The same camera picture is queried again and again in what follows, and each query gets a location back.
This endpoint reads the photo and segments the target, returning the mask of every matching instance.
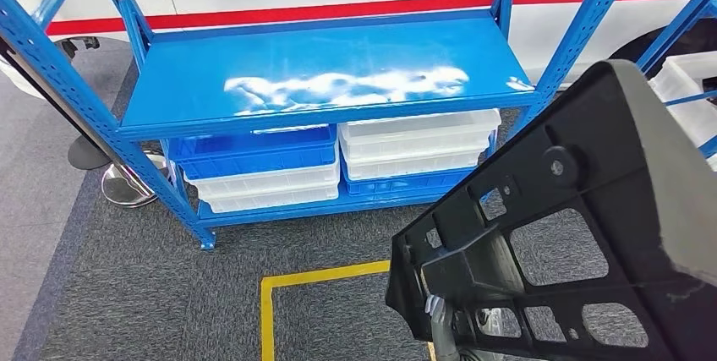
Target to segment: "white bin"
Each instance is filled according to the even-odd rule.
[[[660,72],[650,80],[662,101],[703,93],[702,79],[717,76],[717,52],[668,57]],[[690,101],[668,107],[695,146],[717,135],[717,107],[707,100]]]
[[[484,149],[490,132],[501,124],[498,109],[382,118],[339,124],[347,161]]]
[[[268,194],[273,191],[307,189],[338,184],[338,143],[336,162],[318,167],[282,169],[279,171],[242,173],[226,177],[185,179],[197,188],[200,199],[241,194]]]
[[[209,204],[211,211],[224,213],[227,211],[246,211],[260,207],[296,205],[298,203],[331,200],[337,197],[338,183],[334,183],[333,185],[318,186],[310,189],[274,191],[267,194],[214,196],[203,200]]]
[[[348,177],[353,181],[362,179],[397,177],[413,173],[443,171],[478,165],[478,156],[488,148],[488,140],[470,150],[449,150],[438,154],[406,157],[382,156],[376,160],[352,160],[344,156]]]

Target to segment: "shelving unit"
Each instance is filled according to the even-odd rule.
[[[44,34],[62,1],[43,0],[30,17],[15,0],[0,0],[3,55],[212,249],[213,227],[427,203],[442,194],[376,199],[348,196],[340,185],[337,200],[222,214],[201,204],[194,211],[183,183],[169,183],[137,141],[166,146],[171,137],[520,107],[514,133],[550,102],[614,0],[583,1],[535,87],[508,46],[512,0],[478,10],[169,34],[153,33],[135,0],[113,0],[140,69],[121,121]],[[172,179],[182,179],[176,167]]]

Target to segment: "yellow line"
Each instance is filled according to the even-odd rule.
[[[435,361],[435,350],[432,342],[428,343],[428,355],[430,357],[430,361]]]
[[[261,359],[274,361],[274,303],[271,299],[271,284],[261,280]]]
[[[295,274],[265,276],[261,279],[261,360],[274,361],[274,303],[271,289],[274,287],[290,287],[304,283],[323,282],[333,279],[349,278],[388,272],[390,261],[376,261],[366,264],[340,266],[325,270],[297,272]]]
[[[261,280],[268,283],[271,287],[290,287],[292,285],[301,285],[304,283],[314,283],[330,281],[333,279],[349,278],[351,276],[362,276],[368,274],[378,274],[388,272],[390,261],[376,261],[365,264],[339,266],[337,268],[327,268],[325,270],[297,272],[295,274],[265,276]]]

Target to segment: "shelf foot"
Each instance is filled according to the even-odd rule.
[[[210,251],[214,249],[214,245],[216,244],[216,232],[207,232],[204,230],[199,238],[201,242],[200,248],[202,250]]]

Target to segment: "plastic storage bin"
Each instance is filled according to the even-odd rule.
[[[677,55],[665,60],[650,85],[667,102],[702,94],[702,80],[714,76],[717,76],[717,52]],[[690,101],[667,109],[697,147],[717,135],[717,107],[710,101]]]
[[[335,125],[310,129],[170,139],[168,155],[189,179],[329,165]]]
[[[350,160],[344,156],[348,178],[352,181],[389,178],[422,172],[475,167],[478,156],[488,148],[488,140],[477,149],[444,151],[419,156],[382,156],[374,160]]]
[[[334,154],[338,156],[338,143],[334,144]],[[337,184],[339,181],[339,162],[318,167],[280,169],[278,171],[252,172],[227,177],[191,179],[187,182],[197,188],[202,200],[212,196],[239,194],[267,194],[277,190],[306,189],[314,186]]]
[[[214,196],[203,199],[209,204],[211,211],[224,213],[228,211],[246,211],[260,207],[274,207],[309,203],[319,200],[330,200],[338,197],[338,183],[316,186],[308,189],[281,190],[266,194],[244,194]]]
[[[364,196],[429,189],[441,189],[447,192],[467,177],[475,167],[404,175],[401,177],[366,179],[363,181],[351,180],[343,160],[341,169],[348,194],[351,196]]]
[[[414,155],[458,148],[477,150],[501,124],[498,109],[383,118],[338,126],[343,155],[348,160]]]

